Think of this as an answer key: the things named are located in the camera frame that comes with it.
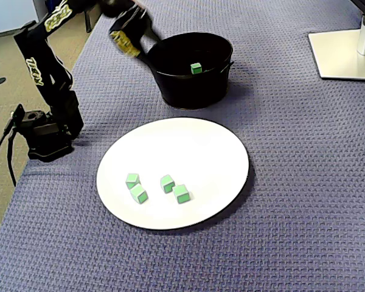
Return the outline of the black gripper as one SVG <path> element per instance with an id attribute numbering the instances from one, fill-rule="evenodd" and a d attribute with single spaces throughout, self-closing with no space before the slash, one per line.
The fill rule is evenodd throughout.
<path id="1" fill-rule="evenodd" d="M 143 36 L 156 43 L 162 41 L 143 5 L 136 2 L 112 2 L 110 5 L 109 11 L 115 22 L 109 29 L 109 37 L 123 54 L 131 58 L 138 57 L 142 52 L 140 40 Z M 136 26 L 136 33 L 125 27 L 131 24 Z"/>

